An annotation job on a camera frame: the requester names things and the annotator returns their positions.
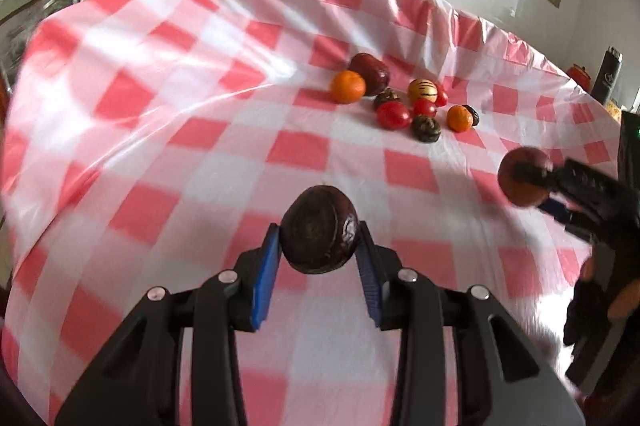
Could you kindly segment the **dark mangosteen back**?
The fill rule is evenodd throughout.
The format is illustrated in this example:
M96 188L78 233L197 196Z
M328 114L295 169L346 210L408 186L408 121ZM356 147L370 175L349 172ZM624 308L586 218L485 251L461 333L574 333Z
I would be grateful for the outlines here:
M390 101L399 101L400 98L399 96L396 94L395 90L392 90L391 88L386 88L386 90L383 90L380 94L377 94L373 100L373 110L374 111L378 111L378 109L386 104L386 102L390 102Z

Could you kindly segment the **large orange mandarin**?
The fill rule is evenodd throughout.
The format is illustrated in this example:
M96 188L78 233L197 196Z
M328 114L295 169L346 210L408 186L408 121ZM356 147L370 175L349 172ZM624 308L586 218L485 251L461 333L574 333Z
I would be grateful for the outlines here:
M360 74L345 70L334 76L329 94L331 98L342 105L353 104L366 94L367 85Z

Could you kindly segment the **red white checkered tablecloth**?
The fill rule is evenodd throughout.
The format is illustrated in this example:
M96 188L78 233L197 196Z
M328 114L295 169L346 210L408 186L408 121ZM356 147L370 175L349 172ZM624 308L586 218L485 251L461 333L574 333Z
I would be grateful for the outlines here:
M445 88L438 142L329 94L352 57ZM464 133L447 111L470 105ZM556 359L584 242L516 209L511 149L616 170L620 127L542 53L437 0L90 0L40 23L4 135L14 245L6 372L36 415L62 402L150 287L180 292L331 185L378 244L435 283L486 285Z

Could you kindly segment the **round purple passion fruit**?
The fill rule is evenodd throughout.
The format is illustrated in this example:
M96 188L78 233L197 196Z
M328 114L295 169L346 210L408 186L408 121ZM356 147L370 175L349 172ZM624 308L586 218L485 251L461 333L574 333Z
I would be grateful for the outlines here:
M517 207L537 206L546 201L549 189L542 177L552 170L548 155L533 147L520 147L506 153L498 169L498 185L510 203Z

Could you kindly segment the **small striped yellow melon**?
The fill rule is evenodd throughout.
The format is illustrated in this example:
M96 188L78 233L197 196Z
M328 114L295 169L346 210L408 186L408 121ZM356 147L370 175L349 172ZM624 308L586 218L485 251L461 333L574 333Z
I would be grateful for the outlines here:
M414 79L408 86L407 95L412 104L420 99L434 104L438 97L438 87L432 80Z

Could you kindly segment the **wrinkled red apple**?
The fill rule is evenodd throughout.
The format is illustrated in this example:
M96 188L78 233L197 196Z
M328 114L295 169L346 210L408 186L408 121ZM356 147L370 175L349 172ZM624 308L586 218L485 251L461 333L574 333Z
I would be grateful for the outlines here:
M368 53L359 53L352 57L348 70L359 74L366 83L366 96L376 96L386 90L390 84L390 69L378 58Z

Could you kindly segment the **black thermos bottle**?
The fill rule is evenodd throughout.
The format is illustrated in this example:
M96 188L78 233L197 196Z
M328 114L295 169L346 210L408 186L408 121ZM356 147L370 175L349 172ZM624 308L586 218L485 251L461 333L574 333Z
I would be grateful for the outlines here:
M594 81L590 95L599 104L605 106L611 99L617 82L620 68L622 68L623 55L615 47L608 47L605 52L597 79Z

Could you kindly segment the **red small pot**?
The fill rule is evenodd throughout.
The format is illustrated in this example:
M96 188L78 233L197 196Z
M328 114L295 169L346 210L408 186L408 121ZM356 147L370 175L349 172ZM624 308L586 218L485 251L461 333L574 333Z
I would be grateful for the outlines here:
M585 92L590 92L591 78L585 67L578 66L578 64L572 64L570 68L566 70L566 74L574 80L577 85L582 87Z

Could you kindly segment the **red tomato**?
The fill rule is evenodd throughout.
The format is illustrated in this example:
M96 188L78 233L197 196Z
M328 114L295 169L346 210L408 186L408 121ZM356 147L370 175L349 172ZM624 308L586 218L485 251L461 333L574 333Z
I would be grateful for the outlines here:
M433 101L426 98L418 98L412 105L412 116L435 117L437 115L437 107Z
M446 105L448 105L448 101L449 101L448 94L445 88L442 87L442 85L440 85L439 83L437 83L436 90L437 90L437 96L435 100L435 105L437 107L445 107Z
M376 120L389 131L407 128L412 121L409 109L400 101L386 101L376 110Z

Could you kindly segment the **medium orange mandarin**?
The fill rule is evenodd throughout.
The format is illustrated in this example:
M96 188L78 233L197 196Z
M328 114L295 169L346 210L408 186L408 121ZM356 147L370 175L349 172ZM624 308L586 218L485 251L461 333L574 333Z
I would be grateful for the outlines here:
M474 126L472 112L465 106L452 106L446 115L447 126L455 133L464 133Z

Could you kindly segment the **dark mangosteen front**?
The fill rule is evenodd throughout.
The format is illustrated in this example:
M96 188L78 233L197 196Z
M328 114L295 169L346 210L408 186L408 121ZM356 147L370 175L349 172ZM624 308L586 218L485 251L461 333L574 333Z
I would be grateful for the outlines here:
M340 189L312 186L299 194L282 217L282 254L304 275L323 275L352 258L359 228L355 206Z

